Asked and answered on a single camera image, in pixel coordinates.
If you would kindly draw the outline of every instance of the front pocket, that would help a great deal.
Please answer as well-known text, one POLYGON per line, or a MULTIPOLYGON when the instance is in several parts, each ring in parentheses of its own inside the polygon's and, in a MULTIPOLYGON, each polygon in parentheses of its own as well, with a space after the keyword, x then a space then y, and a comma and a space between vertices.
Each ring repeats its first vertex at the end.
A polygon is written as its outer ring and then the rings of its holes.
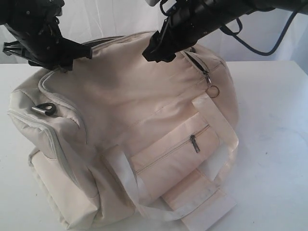
POLYGON ((197 113, 131 161, 150 201, 154 201, 193 172, 218 146, 215 131, 197 113))

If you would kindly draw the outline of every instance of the canvas bag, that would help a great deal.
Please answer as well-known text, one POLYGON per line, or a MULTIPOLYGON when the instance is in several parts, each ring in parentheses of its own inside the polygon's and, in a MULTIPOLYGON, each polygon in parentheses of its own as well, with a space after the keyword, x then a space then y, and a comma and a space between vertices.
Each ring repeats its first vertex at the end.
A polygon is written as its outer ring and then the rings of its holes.
POLYGON ((229 70, 199 45, 170 63, 147 62, 151 35, 93 41, 92 60, 67 73, 42 69, 11 94, 8 113, 37 147, 31 169, 67 229, 139 211, 206 230, 235 205, 219 189, 238 146, 229 70), (221 142, 228 160, 210 180, 198 167, 221 142), (172 210, 149 206, 160 196, 172 210))

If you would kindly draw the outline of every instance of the white strap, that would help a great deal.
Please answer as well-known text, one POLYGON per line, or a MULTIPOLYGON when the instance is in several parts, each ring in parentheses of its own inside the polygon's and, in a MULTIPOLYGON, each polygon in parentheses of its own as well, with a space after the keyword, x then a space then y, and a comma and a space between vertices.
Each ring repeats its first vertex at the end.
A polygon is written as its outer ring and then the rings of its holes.
POLYGON ((116 146, 112 148, 110 151, 108 151, 108 154, 105 155, 105 158, 118 176, 127 195, 132 200, 137 210, 143 217, 146 218, 162 221, 181 219, 192 213, 217 191, 217 187, 212 184, 210 187, 206 188, 203 193, 194 198, 193 201, 175 211, 166 211, 158 208, 144 206, 139 203, 137 178, 130 167, 127 157, 120 149, 120 147, 116 146))
POLYGON ((216 107, 212 99, 205 93, 193 101, 194 106, 200 114, 207 120, 209 125, 215 130, 218 136, 227 143, 229 147, 229 159, 220 169, 215 177, 214 183, 207 187, 204 192, 200 193, 191 202, 175 211, 166 211, 153 207, 148 207, 140 204, 140 196, 138 189, 137 178, 132 171, 128 158, 119 146, 115 146, 105 155, 106 160, 121 181, 127 195, 132 200, 133 204, 146 218, 157 219, 162 221, 171 221, 181 219, 192 213, 217 190, 218 186, 226 178, 232 164, 235 161, 236 150, 238 146, 238 138, 229 125, 220 110, 216 107))
POLYGON ((219 186, 226 179, 235 162, 239 140, 231 125, 228 123, 208 94, 203 94, 202 96, 194 99, 193 105, 208 122, 210 127, 214 129, 217 135, 228 146, 228 160, 221 167, 214 179, 214 183, 219 186))

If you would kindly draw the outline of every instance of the white surface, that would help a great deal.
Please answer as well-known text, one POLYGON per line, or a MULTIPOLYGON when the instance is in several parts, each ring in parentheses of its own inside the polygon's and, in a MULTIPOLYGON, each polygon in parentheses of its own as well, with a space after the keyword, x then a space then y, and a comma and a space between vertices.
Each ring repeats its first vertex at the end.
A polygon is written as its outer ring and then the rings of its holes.
MULTIPOLYGON (((175 1, 169 0, 165 9, 175 1)), ((240 37, 261 51, 269 51, 276 43, 291 12, 275 10, 241 17, 244 25, 240 37)), ((86 42, 101 37, 128 35, 144 30, 161 29, 164 16, 159 4, 150 7, 145 0, 65 0, 60 29, 65 38, 86 42)), ((237 31, 236 22, 229 24, 237 31)), ((0 27, 0 46, 14 38, 0 27)), ((281 46, 269 57, 259 56, 230 36, 217 30, 199 41, 226 61, 295 60, 308 73, 308 16, 299 14, 292 23, 281 46)), ((14 57, 0 53, 0 63, 16 62, 14 57)))
MULTIPOLYGON (((294 62, 231 62, 240 105, 237 162, 224 190, 238 205, 210 231, 306 231, 308 76, 294 62)), ((6 115, 8 97, 37 68, 0 65, 0 230, 62 231, 27 166, 32 144, 6 115)), ((96 231, 185 231, 135 215, 96 231)))

